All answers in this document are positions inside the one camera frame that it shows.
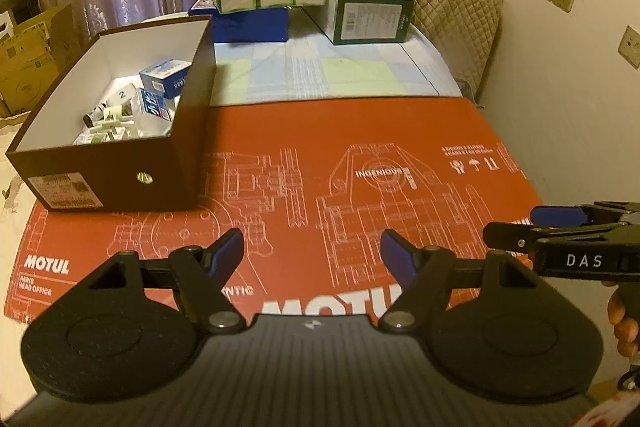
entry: small blue box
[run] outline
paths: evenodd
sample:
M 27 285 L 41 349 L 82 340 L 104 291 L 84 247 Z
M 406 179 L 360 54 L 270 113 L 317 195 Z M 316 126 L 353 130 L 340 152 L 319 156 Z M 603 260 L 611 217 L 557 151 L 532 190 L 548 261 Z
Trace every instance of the small blue box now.
M 140 78 L 146 90 L 175 98 L 182 91 L 190 66 L 190 62 L 169 58 L 140 71 Z
M 287 8 L 262 8 L 221 14 L 213 0 L 197 0 L 189 15 L 211 15 L 214 42 L 287 42 Z

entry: quilted chair cover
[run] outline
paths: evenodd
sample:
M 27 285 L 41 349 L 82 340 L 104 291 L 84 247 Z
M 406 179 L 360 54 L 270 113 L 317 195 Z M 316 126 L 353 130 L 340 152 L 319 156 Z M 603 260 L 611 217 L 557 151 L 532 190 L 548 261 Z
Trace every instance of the quilted chair cover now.
M 462 94 L 475 99 L 502 0 L 415 0 L 413 24 L 442 54 Z

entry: screw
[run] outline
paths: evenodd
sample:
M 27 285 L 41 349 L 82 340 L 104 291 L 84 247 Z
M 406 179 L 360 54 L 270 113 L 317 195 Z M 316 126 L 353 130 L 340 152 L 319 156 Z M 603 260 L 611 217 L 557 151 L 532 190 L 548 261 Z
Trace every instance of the screw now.
M 409 312 L 391 312 L 385 315 L 385 323 L 396 330 L 403 330 L 414 325 L 415 317 Z
M 209 324 L 214 328 L 225 330 L 233 328 L 240 323 L 240 315 L 236 312 L 216 312 L 209 315 Z

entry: gray ribbed panel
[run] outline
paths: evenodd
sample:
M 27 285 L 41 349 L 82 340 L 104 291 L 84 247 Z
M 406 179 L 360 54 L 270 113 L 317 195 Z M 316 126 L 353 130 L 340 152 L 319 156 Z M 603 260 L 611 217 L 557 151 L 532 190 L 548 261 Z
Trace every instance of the gray ribbed panel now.
M 305 323 L 322 322 L 310 330 Z M 367 317 L 260 316 L 213 337 L 181 377 L 110 405 L 41 394 L 10 427 L 566 427 L 591 402 L 503 405 L 447 381 L 409 337 Z

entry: white wall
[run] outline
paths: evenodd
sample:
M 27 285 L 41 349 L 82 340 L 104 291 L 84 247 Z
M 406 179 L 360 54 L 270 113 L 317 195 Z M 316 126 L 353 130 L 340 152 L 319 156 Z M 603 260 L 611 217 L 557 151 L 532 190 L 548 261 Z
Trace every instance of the white wall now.
M 618 55 L 640 0 L 576 0 L 567 14 L 545 0 L 504 0 L 502 34 L 481 103 L 485 117 L 548 204 L 640 201 L 640 71 Z M 597 380 L 619 376 L 606 320 L 610 290 L 558 287 L 605 333 Z

